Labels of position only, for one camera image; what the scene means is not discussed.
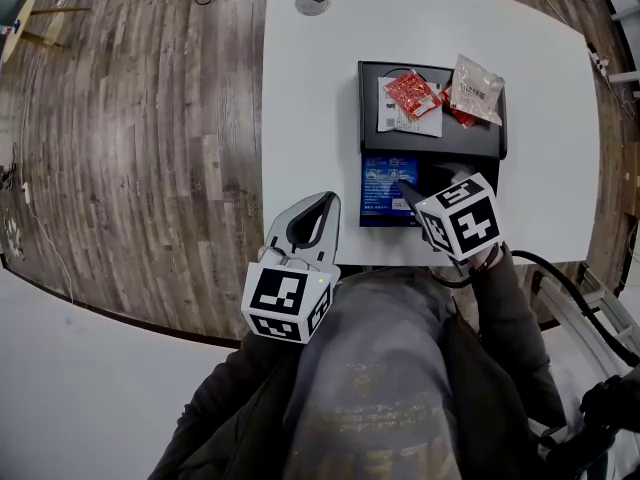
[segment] red package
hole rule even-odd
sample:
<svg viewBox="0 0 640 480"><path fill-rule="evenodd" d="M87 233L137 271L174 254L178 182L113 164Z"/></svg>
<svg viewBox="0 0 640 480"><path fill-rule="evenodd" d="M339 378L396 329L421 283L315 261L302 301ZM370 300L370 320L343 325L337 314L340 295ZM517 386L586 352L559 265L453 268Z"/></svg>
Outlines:
<svg viewBox="0 0 640 480"><path fill-rule="evenodd" d="M476 123L476 116L472 116L471 114L467 114L466 112L462 112L462 110L456 110L455 108L451 108L451 84L447 85L442 92L440 92L440 97L442 101L445 102L447 107L451 110L451 113L458 120L458 122L462 125L463 128L470 128Z"/></svg>
<svg viewBox="0 0 640 480"><path fill-rule="evenodd" d="M413 69L384 86L387 94L405 110L409 119L420 119L424 114L442 106L442 101L427 82Z"/></svg>

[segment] blue packaging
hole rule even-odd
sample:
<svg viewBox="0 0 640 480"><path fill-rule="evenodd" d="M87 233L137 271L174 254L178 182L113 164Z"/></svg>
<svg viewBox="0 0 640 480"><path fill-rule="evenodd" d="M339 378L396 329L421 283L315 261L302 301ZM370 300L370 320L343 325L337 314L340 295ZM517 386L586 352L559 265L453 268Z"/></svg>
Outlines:
<svg viewBox="0 0 640 480"><path fill-rule="evenodd" d="M411 217L413 212L398 190L396 185L398 180L417 184L418 160L416 158L363 156L360 215ZM365 222L361 219L361 225L372 225Z"/></svg>

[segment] dark jacket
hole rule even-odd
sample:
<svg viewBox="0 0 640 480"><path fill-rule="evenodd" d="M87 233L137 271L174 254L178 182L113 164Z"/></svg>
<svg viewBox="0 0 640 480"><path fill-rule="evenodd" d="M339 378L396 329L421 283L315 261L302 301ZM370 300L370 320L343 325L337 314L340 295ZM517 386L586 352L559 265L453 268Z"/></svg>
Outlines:
<svg viewBox="0 0 640 480"><path fill-rule="evenodd" d="M455 316L444 324L439 344L453 395L462 476L550 478L528 418L555 428L565 425L564 412L508 250L475 279L473 289L481 338ZM291 443L283 414L301 350L247 335L185 406L149 478L279 479Z"/></svg>

